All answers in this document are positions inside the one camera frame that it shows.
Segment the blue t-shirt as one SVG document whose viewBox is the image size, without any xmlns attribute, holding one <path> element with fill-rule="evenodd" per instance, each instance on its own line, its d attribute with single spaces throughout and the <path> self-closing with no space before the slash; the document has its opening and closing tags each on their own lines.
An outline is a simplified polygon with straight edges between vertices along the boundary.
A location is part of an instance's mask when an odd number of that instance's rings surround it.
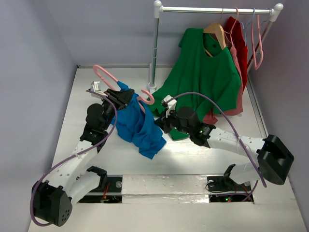
<svg viewBox="0 0 309 232">
<path fill-rule="evenodd" d="M 117 112 L 117 117 L 112 119 L 116 125 L 118 136 L 133 143 L 139 153 L 149 159 L 164 147 L 166 140 L 161 129 L 155 124 L 154 117 L 149 107 L 142 103 L 144 111 L 137 100 L 138 94 L 134 93 L 126 109 Z"/>
</svg>

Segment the pink plastic hanger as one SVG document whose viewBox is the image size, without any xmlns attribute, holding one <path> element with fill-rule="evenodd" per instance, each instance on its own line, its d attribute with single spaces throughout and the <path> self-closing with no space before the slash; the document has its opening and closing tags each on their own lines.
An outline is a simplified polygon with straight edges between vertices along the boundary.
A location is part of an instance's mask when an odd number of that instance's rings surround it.
<svg viewBox="0 0 309 232">
<path fill-rule="evenodd" d="M 112 75 L 108 70 L 106 70 L 100 65 L 97 64 L 93 65 L 92 70 L 94 74 L 99 78 L 98 81 L 100 81 L 101 90 L 103 92 L 105 92 L 109 88 L 116 91 L 128 90 L 130 88 L 128 85 L 118 80 L 114 75 Z M 142 113 L 146 114 L 150 112 L 149 106 L 154 104 L 155 99 L 152 93 L 150 93 L 150 91 L 147 89 L 143 88 L 141 90 L 141 93 L 143 93 L 146 96 L 144 97 L 135 92 L 128 107 L 132 105 L 141 110 Z"/>
</svg>

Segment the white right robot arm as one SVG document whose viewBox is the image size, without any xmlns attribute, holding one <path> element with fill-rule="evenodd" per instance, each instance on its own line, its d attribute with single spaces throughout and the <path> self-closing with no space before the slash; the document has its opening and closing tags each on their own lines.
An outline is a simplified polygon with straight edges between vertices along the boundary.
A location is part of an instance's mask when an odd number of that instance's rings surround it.
<svg viewBox="0 0 309 232">
<path fill-rule="evenodd" d="M 198 119 L 190 107 L 178 111 L 164 111 L 154 122 L 164 133 L 176 130 L 188 135 L 197 146 L 232 152 L 249 159 L 243 165 L 231 164 L 222 178 L 226 189 L 261 178 L 275 185 L 283 185 L 294 162 L 294 156 L 275 135 L 267 138 L 237 136 Z"/>
</svg>

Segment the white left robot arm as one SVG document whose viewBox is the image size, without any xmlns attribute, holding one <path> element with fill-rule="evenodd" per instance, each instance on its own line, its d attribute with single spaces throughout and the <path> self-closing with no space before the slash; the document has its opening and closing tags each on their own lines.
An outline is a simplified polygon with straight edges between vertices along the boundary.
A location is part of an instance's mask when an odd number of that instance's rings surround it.
<svg viewBox="0 0 309 232">
<path fill-rule="evenodd" d="M 133 89 L 88 92 L 98 96 L 102 102 L 88 107 L 85 127 L 77 146 L 32 188 L 30 216 L 38 226 L 63 226 L 72 213 L 73 205 L 87 193 L 94 189 L 107 189 L 107 172 L 88 163 L 105 145 L 112 133 L 108 127 L 116 124 L 118 111 L 128 107 L 135 92 Z"/>
</svg>

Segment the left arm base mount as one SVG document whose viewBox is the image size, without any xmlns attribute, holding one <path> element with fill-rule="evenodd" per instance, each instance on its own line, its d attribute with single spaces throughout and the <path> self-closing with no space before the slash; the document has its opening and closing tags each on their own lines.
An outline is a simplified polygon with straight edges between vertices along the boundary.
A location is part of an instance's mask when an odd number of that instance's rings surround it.
<svg viewBox="0 0 309 232">
<path fill-rule="evenodd" d="M 87 169 L 89 173 L 96 173 L 99 184 L 87 193 L 78 203 L 121 203 L 122 202 L 122 175 L 108 175 L 107 171 L 96 166 Z"/>
</svg>

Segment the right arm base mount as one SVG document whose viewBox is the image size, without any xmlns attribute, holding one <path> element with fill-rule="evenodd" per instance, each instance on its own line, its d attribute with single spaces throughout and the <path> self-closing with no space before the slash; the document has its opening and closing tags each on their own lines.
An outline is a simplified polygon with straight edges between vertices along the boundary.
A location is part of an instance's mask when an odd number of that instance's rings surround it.
<svg viewBox="0 0 309 232">
<path fill-rule="evenodd" d="M 223 175 L 209 175 L 205 189 L 209 193 L 210 203 L 234 203 L 250 202 L 254 199 L 251 194 L 251 185 L 246 187 L 244 184 L 237 184 L 230 178 L 235 164 L 230 165 Z"/>
</svg>

